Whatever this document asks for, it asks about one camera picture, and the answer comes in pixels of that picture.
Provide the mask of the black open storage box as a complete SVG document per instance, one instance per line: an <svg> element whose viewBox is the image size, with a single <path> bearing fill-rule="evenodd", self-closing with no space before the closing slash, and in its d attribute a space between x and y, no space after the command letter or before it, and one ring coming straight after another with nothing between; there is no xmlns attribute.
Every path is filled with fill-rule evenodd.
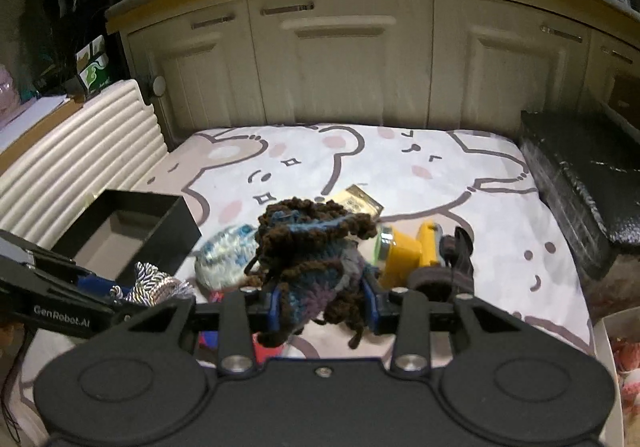
<svg viewBox="0 0 640 447"><path fill-rule="evenodd" d="M127 290L134 285L135 263L151 263L173 275L200 238L181 196L105 190L52 251Z"/></svg>

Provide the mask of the green white carton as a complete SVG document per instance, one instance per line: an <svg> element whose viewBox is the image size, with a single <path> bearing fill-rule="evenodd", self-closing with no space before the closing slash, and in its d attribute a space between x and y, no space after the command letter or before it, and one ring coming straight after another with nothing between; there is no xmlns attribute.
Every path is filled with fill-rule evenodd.
<svg viewBox="0 0 640 447"><path fill-rule="evenodd" d="M77 51L75 58L75 74L64 84L67 95L76 99L90 99L111 84L103 35L98 35Z"/></svg>

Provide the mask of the black white striped scrunchie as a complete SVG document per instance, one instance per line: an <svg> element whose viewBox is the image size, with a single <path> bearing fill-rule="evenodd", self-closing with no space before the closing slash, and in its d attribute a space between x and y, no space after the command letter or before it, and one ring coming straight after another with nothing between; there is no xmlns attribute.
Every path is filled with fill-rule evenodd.
<svg viewBox="0 0 640 447"><path fill-rule="evenodd" d="M190 299L195 297L195 291L189 282L172 277L151 263L137 262L134 264L134 285L127 290L121 285L113 285L110 297L117 303L151 307L175 297Z"/></svg>

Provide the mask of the white plastic bin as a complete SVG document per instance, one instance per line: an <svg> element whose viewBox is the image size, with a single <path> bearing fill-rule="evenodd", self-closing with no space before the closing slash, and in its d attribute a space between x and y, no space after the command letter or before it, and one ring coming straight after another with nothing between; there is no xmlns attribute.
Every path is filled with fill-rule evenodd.
<svg viewBox="0 0 640 447"><path fill-rule="evenodd" d="M610 371L615 403L601 441L605 446L639 445L639 308L601 319L594 326L597 358Z"/></svg>

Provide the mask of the white cabinet row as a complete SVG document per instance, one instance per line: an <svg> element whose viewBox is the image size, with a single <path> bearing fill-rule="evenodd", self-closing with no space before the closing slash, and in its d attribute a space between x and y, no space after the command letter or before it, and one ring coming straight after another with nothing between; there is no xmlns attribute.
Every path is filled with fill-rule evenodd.
<svg viewBox="0 0 640 447"><path fill-rule="evenodd" d="M106 14L172 142L347 122L514 135L523 112L639 122L617 0L123 0Z"/></svg>

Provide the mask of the white ribbed suitcase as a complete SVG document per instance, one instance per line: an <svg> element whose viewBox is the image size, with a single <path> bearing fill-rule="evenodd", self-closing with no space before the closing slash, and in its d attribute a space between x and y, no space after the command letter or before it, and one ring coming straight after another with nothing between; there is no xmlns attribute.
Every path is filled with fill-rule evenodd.
<svg viewBox="0 0 640 447"><path fill-rule="evenodd" d="M51 248L100 193L136 187L166 155L154 108L119 81L1 175L1 228Z"/></svg>

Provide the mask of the black wrapped ottoman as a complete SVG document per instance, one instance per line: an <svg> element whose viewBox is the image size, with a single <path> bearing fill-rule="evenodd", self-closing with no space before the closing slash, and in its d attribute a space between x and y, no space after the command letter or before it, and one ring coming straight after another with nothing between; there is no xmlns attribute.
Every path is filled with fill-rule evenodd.
<svg viewBox="0 0 640 447"><path fill-rule="evenodd" d="M639 254L639 143L601 113L521 113L520 148L578 270Z"/></svg>

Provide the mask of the blue floral fabric pouch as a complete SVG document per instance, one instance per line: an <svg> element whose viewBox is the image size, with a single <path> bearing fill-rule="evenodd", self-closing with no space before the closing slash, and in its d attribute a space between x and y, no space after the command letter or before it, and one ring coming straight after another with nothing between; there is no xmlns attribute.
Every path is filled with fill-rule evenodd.
<svg viewBox="0 0 640 447"><path fill-rule="evenodd" d="M247 275L245 268L254 259L256 228L231 226L218 231L195 253L196 280L207 291L224 291L238 287Z"/></svg>

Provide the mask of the bear print bed mat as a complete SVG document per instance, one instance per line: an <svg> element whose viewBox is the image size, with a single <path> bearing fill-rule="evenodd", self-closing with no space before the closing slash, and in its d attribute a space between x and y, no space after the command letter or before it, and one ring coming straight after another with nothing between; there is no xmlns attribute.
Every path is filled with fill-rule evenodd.
<svg viewBox="0 0 640 447"><path fill-rule="evenodd" d="M324 124L207 129L137 189L183 196L204 237L255 224L271 203L361 189L404 233L434 220L474 243L476 293L585 354L591 323L570 250L514 142L472 130Z"/></svg>

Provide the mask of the red blue card box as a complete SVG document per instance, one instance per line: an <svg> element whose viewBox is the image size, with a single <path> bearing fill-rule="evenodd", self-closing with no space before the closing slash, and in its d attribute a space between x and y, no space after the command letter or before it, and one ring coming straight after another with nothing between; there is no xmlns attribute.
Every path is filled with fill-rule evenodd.
<svg viewBox="0 0 640 447"><path fill-rule="evenodd" d="M279 292L243 287L196 305L198 355L226 373L255 371L283 355L283 345L266 346L262 334L278 331Z"/></svg>

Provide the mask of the yellow headlamp with strap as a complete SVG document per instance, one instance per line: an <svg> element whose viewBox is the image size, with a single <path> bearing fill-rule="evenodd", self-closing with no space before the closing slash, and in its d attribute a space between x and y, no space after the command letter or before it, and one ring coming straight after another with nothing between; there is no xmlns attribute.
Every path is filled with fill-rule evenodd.
<svg viewBox="0 0 640 447"><path fill-rule="evenodd" d="M474 294L473 241L462 227L445 235L428 220L411 237L391 225L378 228L374 261L378 283L385 290L407 288L432 302L450 302Z"/></svg>

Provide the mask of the brown blue crochet item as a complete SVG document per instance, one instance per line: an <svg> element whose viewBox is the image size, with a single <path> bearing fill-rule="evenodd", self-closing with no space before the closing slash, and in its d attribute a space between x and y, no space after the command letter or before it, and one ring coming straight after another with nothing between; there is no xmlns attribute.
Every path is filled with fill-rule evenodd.
<svg viewBox="0 0 640 447"><path fill-rule="evenodd" d="M378 273L358 245L377 233L371 215L334 201L291 198L268 205L258 218L257 249L245 269L255 269L250 281L279 291L278 329L259 332L258 343L281 346L314 321L346 326L352 331L348 347L356 349L366 329L360 282Z"/></svg>

